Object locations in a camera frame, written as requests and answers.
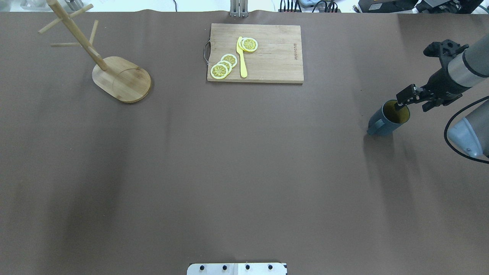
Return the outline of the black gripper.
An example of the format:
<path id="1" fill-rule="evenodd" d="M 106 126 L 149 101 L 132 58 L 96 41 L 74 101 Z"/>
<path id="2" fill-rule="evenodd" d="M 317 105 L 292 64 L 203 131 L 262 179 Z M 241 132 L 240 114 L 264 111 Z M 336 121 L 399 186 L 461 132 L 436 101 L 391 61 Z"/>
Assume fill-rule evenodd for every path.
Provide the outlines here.
<path id="1" fill-rule="evenodd" d="M 452 40 L 432 42 L 423 54 L 439 58 L 441 68 L 429 77 L 426 85 L 409 85 L 396 95 L 395 110 L 400 112 L 405 104 L 417 103 L 423 90 L 430 96 L 422 105 L 424 112 L 440 105 L 447 106 L 472 87 L 472 72 L 467 67 L 465 51 L 469 45 L 460 45 Z"/>

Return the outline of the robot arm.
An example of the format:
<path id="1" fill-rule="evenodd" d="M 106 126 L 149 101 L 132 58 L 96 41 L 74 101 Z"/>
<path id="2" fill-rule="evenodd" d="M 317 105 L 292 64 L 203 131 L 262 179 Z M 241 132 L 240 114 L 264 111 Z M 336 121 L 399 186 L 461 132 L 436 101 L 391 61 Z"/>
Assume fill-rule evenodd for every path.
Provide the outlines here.
<path id="1" fill-rule="evenodd" d="M 423 54 L 438 58 L 441 68 L 429 77 L 426 85 L 409 85 L 396 95 L 397 111 L 409 104 L 422 103 L 424 112 L 441 105 L 447 106 L 462 97 L 463 92 L 488 78 L 488 36 L 473 45 L 460 45 L 452 40 L 432 42 Z M 444 139 L 447 145 L 463 157 L 479 161 L 488 155 L 488 98 L 477 100 L 479 107 L 463 117 L 453 127 L 447 122 Z"/>

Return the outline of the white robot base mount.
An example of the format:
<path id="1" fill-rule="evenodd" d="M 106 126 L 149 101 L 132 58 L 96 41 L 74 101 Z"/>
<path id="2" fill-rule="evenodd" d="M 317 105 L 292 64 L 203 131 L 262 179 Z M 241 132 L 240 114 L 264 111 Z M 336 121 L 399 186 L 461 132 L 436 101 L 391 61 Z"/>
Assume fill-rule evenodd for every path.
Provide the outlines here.
<path id="1" fill-rule="evenodd" d="M 187 275 L 288 275 L 286 263 L 195 263 L 187 268 Z"/>

